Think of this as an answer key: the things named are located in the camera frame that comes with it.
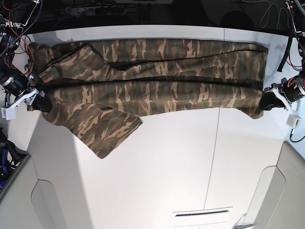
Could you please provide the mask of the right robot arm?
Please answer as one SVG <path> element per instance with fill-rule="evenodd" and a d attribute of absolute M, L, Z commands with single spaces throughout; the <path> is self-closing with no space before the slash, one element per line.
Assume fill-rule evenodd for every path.
<path fill-rule="evenodd" d="M 14 12 L 25 12 L 26 7 L 33 9 L 25 22 L 16 22 Z M 41 0 L 12 0 L 8 4 L 0 2 L 0 16 L 4 23 L 0 25 L 0 85 L 4 89 L 4 106 L 2 116 L 9 120 L 15 115 L 15 109 L 22 102 L 34 110 L 49 112 L 52 109 L 50 99 L 42 88 L 42 81 L 34 71 L 34 54 L 25 39 L 27 31 L 36 23 L 43 8 Z M 24 44 L 23 52 L 27 54 L 29 63 L 26 72 L 22 73 L 13 64 L 15 51 Z"/>

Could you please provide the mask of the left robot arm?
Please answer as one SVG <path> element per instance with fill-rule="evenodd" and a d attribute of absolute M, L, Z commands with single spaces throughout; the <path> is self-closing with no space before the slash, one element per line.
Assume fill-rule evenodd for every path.
<path fill-rule="evenodd" d="M 264 95 L 259 103 L 259 108 L 263 111 L 270 111 L 273 108 L 289 109 L 293 102 L 305 96 L 305 2 L 287 0 L 286 5 L 290 29 L 285 52 L 277 71 L 281 72 L 287 63 L 298 71 L 298 74 L 290 79 L 283 78 L 280 83 L 273 83 L 264 89 Z M 290 50 L 293 39 L 298 42 L 298 53 L 302 58 L 300 66 L 291 62 Z"/>

